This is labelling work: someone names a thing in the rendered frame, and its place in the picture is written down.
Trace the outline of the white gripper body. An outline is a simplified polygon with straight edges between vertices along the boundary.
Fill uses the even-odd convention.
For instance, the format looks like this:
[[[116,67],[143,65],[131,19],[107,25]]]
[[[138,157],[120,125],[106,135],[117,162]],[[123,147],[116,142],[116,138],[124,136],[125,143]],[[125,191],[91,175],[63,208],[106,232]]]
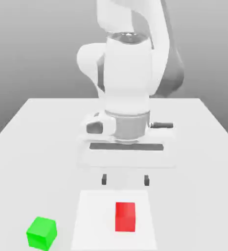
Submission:
[[[94,168],[173,168],[175,140],[175,126],[148,128],[143,137],[130,142],[85,133],[77,139],[77,162]]]

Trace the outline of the small red cube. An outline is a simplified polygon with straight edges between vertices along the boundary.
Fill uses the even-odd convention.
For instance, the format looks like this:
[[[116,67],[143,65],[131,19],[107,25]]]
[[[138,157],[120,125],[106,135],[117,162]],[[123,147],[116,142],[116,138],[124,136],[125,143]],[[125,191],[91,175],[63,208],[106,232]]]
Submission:
[[[136,206],[134,202],[116,202],[115,204],[115,231],[135,232]]]

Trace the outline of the small green cube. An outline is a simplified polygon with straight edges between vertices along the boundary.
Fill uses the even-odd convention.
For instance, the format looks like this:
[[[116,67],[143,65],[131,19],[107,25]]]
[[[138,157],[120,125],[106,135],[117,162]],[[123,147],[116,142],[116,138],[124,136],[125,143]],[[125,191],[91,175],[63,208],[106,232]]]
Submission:
[[[26,231],[28,245],[41,251],[49,251],[57,237],[55,220],[36,217]]]

